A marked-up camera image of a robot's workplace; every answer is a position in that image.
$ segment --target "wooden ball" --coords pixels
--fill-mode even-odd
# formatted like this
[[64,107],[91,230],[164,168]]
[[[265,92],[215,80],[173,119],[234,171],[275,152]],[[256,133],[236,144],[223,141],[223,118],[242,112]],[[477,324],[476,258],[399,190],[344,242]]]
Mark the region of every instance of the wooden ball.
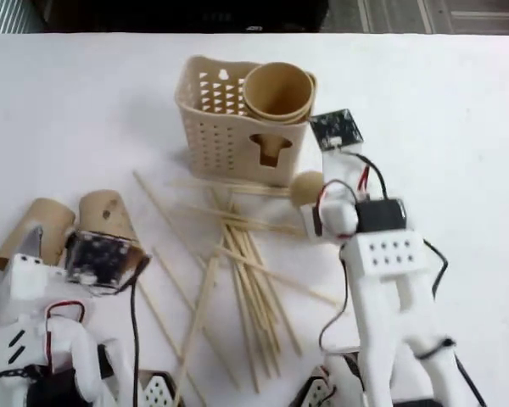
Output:
[[306,171],[298,174],[290,185],[290,202],[295,208],[314,204],[324,187],[324,176],[318,171]]

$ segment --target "wooden skewer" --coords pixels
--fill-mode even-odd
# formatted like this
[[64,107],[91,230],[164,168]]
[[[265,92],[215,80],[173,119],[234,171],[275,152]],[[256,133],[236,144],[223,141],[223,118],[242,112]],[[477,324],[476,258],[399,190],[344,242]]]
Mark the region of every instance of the wooden skewer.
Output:
[[298,227],[289,225],[263,225],[261,223],[247,223],[241,220],[225,219],[225,223],[229,226],[237,227],[244,231],[274,231],[275,233],[282,233],[293,237],[305,237],[305,232]]
[[194,338],[199,328],[204,324],[204,316],[205,311],[207,309],[207,304],[209,302],[209,297],[211,293],[211,288],[215,282],[215,273],[217,267],[219,265],[219,256],[213,256],[210,259],[210,263],[208,264],[207,271],[204,275],[204,281],[202,282],[202,289],[200,291],[198,307],[196,308],[196,312],[193,317],[193,324],[191,326],[190,332],[187,336],[187,341],[185,342],[185,346],[183,348],[183,363],[181,366],[181,370],[179,372],[179,379],[177,381],[177,390],[176,396],[173,400],[173,407],[177,407],[179,404],[179,400],[181,399],[181,385],[185,380],[185,375],[187,374],[187,366],[188,366],[188,357],[190,356],[190,350],[194,343]]
[[[174,342],[170,333],[168,332],[168,329],[166,328],[166,324],[164,322],[164,318],[162,317],[162,314],[156,309],[156,305],[151,296],[149,295],[147,289],[145,288],[145,284],[143,284],[143,281],[139,280],[137,286],[142,292],[142,295],[145,297],[145,300],[147,301],[149,308],[151,309],[151,311],[153,311],[153,315],[159,322],[160,330],[162,331],[162,333],[164,333],[164,336],[168,343],[170,344],[171,348],[173,349],[173,352],[176,354],[176,357],[179,359],[179,361],[181,361],[182,360],[181,351],[179,350],[179,347]],[[193,386],[194,392],[198,395],[202,404],[207,405],[204,395],[202,394],[202,392],[200,392],[198,386],[194,382],[194,379],[189,372],[187,372],[187,379],[190,381],[190,384]]]
[[236,291],[236,298],[238,299],[238,307],[239,314],[241,315],[241,325],[243,328],[243,335],[245,336],[245,348],[247,350],[247,355],[249,357],[249,368],[251,370],[251,377],[253,379],[254,390],[257,393],[260,393],[260,386],[258,383],[258,378],[256,377],[256,368],[255,368],[255,353],[251,348],[251,339],[249,336],[249,328],[247,326],[247,317],[245,316],[247,311],[245,310],[245,301],[243,299],[243,294],[241,288],[239,286],[239,274],[232,270],[232,279],[234,280],[234,289]]
[[[246,250],[246,255],[244,257],[248,258],[251,261],[256,262],[255,253],[253,251],[253,248],[251,247],[252,242],[251,239],[249,239],[249,233],[247,231],[240,231],[239,236],[243,239],[243,245]],[[258,290],[260,291],[260,296],[264,305],[264,308],[266,309],[266,313],[268,314],[268,317],[270,318],[270,322],[277,323],[277,315],[275,311],[273,310],[273,305],[270,303],[269,296],[266,293],[266,290],[262,287],[260,282],[257,278],[254,279],[256,282],[256,286]]]
[[288,198],[290,196],[290,190],[288,188],[266,187],[262,185],[250,185],[250,184],[230,184],[218,181],[178,180],[171,182],[168,185],[171,187],[219,187],[229,189],[234,193],[245,193],[280,198]]
[[[185,290],[182,286],[182,284],[179,282],[179,279],[177,278],[177,275],[175,272],[173,272],[168,266],[168,264],[164,261],[164,257],[160,253],[160,251],[157,248],[153,248],[154,257],[157,259],[160,268],[168,275],[168,277],[171,279],[173,284],[176,286],[177,291],[181,294],[181,297],[185,304],[187,304],[188,308],[195,312],[196,307],[194,306],[193,302],[188,298],[187,294],[185,293]],[[209,328],[207,326],[202,326],[202,333],[207,338],[208,343],[215,351],[215,354],[217,355],[217,358],[221,361],[222,365],[224,366],[225,370],[227,371],[228,376],[232,380],[232,383],[234,386],[240,390],[241,387],[239,385],[238,378],[233,374],[231,364],[227,361],[227,358],[225,356],[225,352],[222,350],[219,343],[215,340],[215,337],[211,334]]]
[[188,204],[183,205],[182,208],[192,210],[194,212],[198,212],[204,215],[219,216],[221,218],[224,218],[225,222],[232,226],[238,226],[247,229],[254,228],[258,230],[278,231],[293,236],[305,237],[304,231],[292,225],[274,225],[271,223],[263,222],[261,220],[248,218],[246,216],[237,215],[231,212],[226,212],[224,210],[199,208],[198,206],[192,206]]
[[[262,256],[260,255],[260,250],[256,246],[255,241],[249,234],[247,234],[247,238],[251,242],[251,248],[253,249],[254,257],[256,258],[257,262],[260,265],[263,265],[264,261],[262,260]],[[271,283],[269,276],[265,276],[265,278],[266,278],[266,283],[267,283],[268,287],[270,288],[270,292],[273,297],[273,300],[275,301],[275,304],[277,306],[277,309],[281,313],[281,316],[285,322],[285,328],[287,329],[288,335],[290,336],[290,340],[294,346],[294,350],[296,351],[296,354],[298,356],[301,356],[303,354],[302,347],[299,343],[298,337],[296,336],[296,332],[294,331],[292,324],[290,323],[290,319],[288,318],[287,311],[282,306],[281,299],[279,299],[279,296],[277,295],[277,292],[275,291],[275,288],[274,288],[273,284]]]
[[[239,249],[236,244],[236,241],[234,240],[234,238],[231,234],[231,229],[224,225],[221,225],[221,229],[225,236],[225,240],[227,241],[228,247],[232,248],[231,253],[239,253]],[[238,264],[237,269],[238,269],[238,274],[239,274],[239,281],[242,283],[242,287],[246,290],[245,291],[246,298],[247,298],[246,301],[248,303],[251,303],[255,300],[255,297],[254,297],[252,288],[250,286],[250,283],[247,281],[247,271],[245,270],[245,265]],[[256,307],[255,304],[252,304],[252,305],[253,305],[253,310],[254,310],[254,315],[256,317],[256,321],[259,325],[262,326],[262,324],[263,324],[262,314],[261,314],[260,310],[258,309],[258,307]]]
[[[233,239],[235,240],[237,246],[236,248],[239,248],[239,253],[243,254],[243,256],[249,255],[247,252],[247,248],[245,245],[244,240],[242,239],[242,235],[239,233],[239,231],[236,231],[233,227],[229,228],[229,231],[232,234]],[[249,280],[249,287],[250,292],[252,292],[253,300],[256,304],[256,312],[259,318],[259,323],[262,329],[269,329],[266,325],[266,307],[264,306],[264,303],[262,301],[262,296],[260,295],[260,291],[258,290],[257,281],[253,278],[253,274],[249,273],[247,271],[247,267],[245,267],[244,264],[240,264],[240,267],[243,267],[245,269],[244,275]]]
[[[245,297],[244,293],[246,293],[245,288],[243,288],[243,297]],[[247,310],[249,312],[250,319],[253,323],[256,321],[255,316],[255,303],[247,301]],[[254,339],[256,340],[256,343],[260,349],[260,352],[262,353],[262,365],[264,366],[264,370],[266,371],[266,374],[268,377],[271,377],[270,373],[270,354],[268,353],[268,349],[266,347],[266,343],[264,341],[264,338],[262,337],[261,331],[264,329],[261,326],[262,329],[256,329],[254,328]]]
[[257,270],[263,274],[266,274],[270,278],[273,278],[274,280],[277,280],[286,286],[294,288],[297,291],[300,291],[300,292],[307,294],[311,297],[320,299],[321,301],[324,301],[325,303],[331,304],[333,306],[336,306],[336,307],[339,306],[339,301],[337,299],[330,298],[325,294],[317,293],[316,291],[311,290],[310,288],[300,284],[299,282],[296,282],[295,280],[291,280],[287,277],[283,277],[283,276],[280,276],[272,271],[269,271],[266,267],[264,267],[262,265],[257,265],[256,263],[243,257],[241,254],[234,253],[234,252],[228,250],[227,248],[223,248],[223,247],[215,247],[215,250],[219,253],[225,254],[228,257],[232,257],[233,259],[242,261],[246,265],[250,265],[253,268],[253,270]]
[[154,192],[149,187],[148,183],[143,180],[143,178],[137,173],[137,171],[133,171],[134,178],[136,178],[137,183],[143,189],[143,191],[147,194],[149,200],[153,203],[156,209],[159,211],[160,216],[166,221],[171,231],[177,236],[179,241],[183,244],[183,246],[187,249],[191,256],[193,256],[194,260],[198,263],[202,270],[205,270],[207,264],[202,260],[199,254],[196,253],[196,250],[193,248],[192,244],[185,238],[179,228],[176,226],[173,218],[168,213],[167,208],[157,199]]
[[[243,246],[244,246],[246,257],[248,259],[250,259],[251,261],[256,261],[254,253],[253,253],[253,249],[251,248],[251,241],[247,237],[247,232],[240,234],[240,236],[243,238]],[[266,341],[267,341],[267,343],[269,345],[268,348],[270,349],[269,353],[270,353],[270,357],[271,357],[271,362],[272,362],[272,364],[275,367],[277,376],[281,376],[281,369],[279,368],[279,362],[277,360],[277,355],[279,354],[281,349],[279,347],[279,343],[278,343],[278,340],[277,340],[277,335],[275,333],[275,328],[273,327],[273,324],[272,324],[271,318],[270,318],[271,308],[270,308],[270,311],[268,311],[267,305],[269,303],[267,301],[266,294],[262,290],[262,287],[259,284],[259,282],[258,282],[258,280],[256,278],[256,275],[254,273],[252,273],[252,271],[251,271],[251,276],[253,277],[253,279],[255,281],[255,285],[260,290],[260,293],[261,293],[260,296],[262,298],[266,299],[266,301],[263,301],[263,305],[262,305],[262,307],[264,308],[264,311],[265,311],[264,312],[264,317],[266,318],[266,326],[268,328],[265,331]]]

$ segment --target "pile of wooden sticks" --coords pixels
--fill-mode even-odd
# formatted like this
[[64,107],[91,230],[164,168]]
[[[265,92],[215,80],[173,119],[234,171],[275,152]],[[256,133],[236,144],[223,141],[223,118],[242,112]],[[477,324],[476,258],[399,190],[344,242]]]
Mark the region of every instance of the pile of wooden sticks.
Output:
[[[214,335],[210,332],[210,327],[204,323],[204,311],[207,308],[207,303],[212,292],[211,288],[215,281],[215,273],[219,268],[219,258],[223,254],[231,260],[232,279],[238,301],[239,313],[241,315],[243,334],[245,336],[245,348],[249,358],[249,367],[254,390],[259,393],[260,381],[257,376],[257,367],[255,364],[257,360],[261,360],[263,369],[268,377],[272,377],[273,374],[281,376],[279,355],[282,351],[282,343],[277,335],[276,324],[281,322],[284,324],[284,327],[290,336],[290,341],[294,347],[294,351],[298,356],[302,355],[302,348],[298,337],[288,319],[286,310],[282,306],[276,289],[274,288],[274,282],[279,282],[287,287],[291,287],[303,294],[307,294],[312,298],[322,300],[333,306],[339,305],[339,301],[336,299],[317,293],[295,280],[268,270],[263,262],[259,249],[255,245],[255,242],[249,233],[249,230],[262,229],[267,231],[279,231],[298,236],[300,235],[298,232],[299,230],[296,230],[294,226],[270,225],[241,216],[238,213],[238,208],[232,201],[233,193],[241,192],[230,188],[229,192],[232,192],[232,196],[228,200],[227,204],[222,204],[215,193],[215,189],[213,189],[215,185],[208,185],[207,183],[201,185],[197,184],[196,187],[204,187],[208,189],[215,208],[201,210],[196,208],[196,210],[204,214],[216,216],[222,231],[221,240],[215,246],[214,253],[209,261],[205,261],[199,256],[189,241],[185,239],[182,235],[182,231],[176,227],[173,217],[169,214],[168,208],[166,208],[162,202],[157,199],[148,184],[138,173],[135,172],[134,176],[140,187],[147,193],[148,197],[159,210],[162,217],[169,224],[171,230],[173,230],[178,239],[182,241],[188,252],[193,256],[204,272],[204,280],[202,282],[201,291],[195,304],[187,298],[181,283],[177,280],[175,273],[173,273],[170,269],[162,255],[158,251],[154,251],[155,257],[160,266],[168,273],[172,282],[182,295],[183,300],[193,312],[191,328],[187,335],[187,340],[181,349],[179,349],[171,339],[170,333],[165,328],[162,314],[160,314],[154,307],[150,296],[147,294],[147,290],[143,289],[143,285],[141,285],[149,305],[159,320],[163,333],[171,343],[177,358],[182,362],[181,371],[177,381],[174,405],[177,405],[180,400],[182,382],[185,379],[188,379],[193,384],[194,390],[199,395],[203,403],[206,404],[204,396],[201,394],[194,383],[192,376],[187,371],[188,356],[191,354],[190,350],[193,347],[193,341],[199,331],[201,331],[208,339],[210,346],[215,350],[216,355],[226,368],[227,374],[231,378],[232,382],[236,385],[236,387],[239,387],[238,380],[232,372],[230,363],[227,360],[226,352],[221,349],[219,343],[214,339]],[[249,187],[249,192],[246,191],[247,190],[242,192],[258,193],[251,190],[251,187]],[[272,189],[267,188],[265,190],[260,190],[259,193],[270,194],[272,193]]]
[[262,355],[261,362],[268,377],[271,371],[281,376],[279,367],[279,354],[281,343],[277,336],[275,325],[282,319],[285,324],[290,340],[298,356],[302,355],[302,348],[298,337],[294,332],[287,313],[281,304],[273,282],[268,275],[261,276],[253,266],[256,264],[265,267],[260,252],[256,247],[249,232],[235,225],[227,224],[227,218],[223,217],[221,229],[224,235],[224,246],[233,254],[231,256],[232,278],[236,291],[239,312],[241,315],[243,334],[245,336],[245,348],[249,357],[249,366],[255,391],[260,391],[260,383],[256,373],[254,342]]

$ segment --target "paper cup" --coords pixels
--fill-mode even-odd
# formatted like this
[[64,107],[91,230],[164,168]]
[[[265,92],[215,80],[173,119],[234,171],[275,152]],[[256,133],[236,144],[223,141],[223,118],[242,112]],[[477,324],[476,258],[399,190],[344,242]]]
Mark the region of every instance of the paper cup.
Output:
[[90,192],[79,202],[80,231],[92,231],[131,241],[125,270],[137,265],[144,252],[137,239],[125,203],[117,191]]
[[254,68],[243,84],[243,99],[252,114],[283,124],[304,116],[314,95],[315,87],[309,75],[284,62]]
[[66,232],[74,224],[76,214],[60,202],[38,198],[17,224],[0,248],[0,270],[4,271],[9,258],[34,226],[40,225],[42,235],[42,260],[46,265],[57,265],[64,250]]

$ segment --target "plastic basket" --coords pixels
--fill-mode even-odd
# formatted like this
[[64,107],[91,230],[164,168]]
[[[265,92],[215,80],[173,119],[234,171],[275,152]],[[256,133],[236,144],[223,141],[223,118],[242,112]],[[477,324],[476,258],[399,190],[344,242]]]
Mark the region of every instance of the plastic basket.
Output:
[[[176,103],[195,175],[282,187],[292,181],[307,122],[277,125],[249,117],[242,86],[256,66],[202,56],[187,61],[176,89]],[[264,156],[260,135],[285,139],[276,160]]]

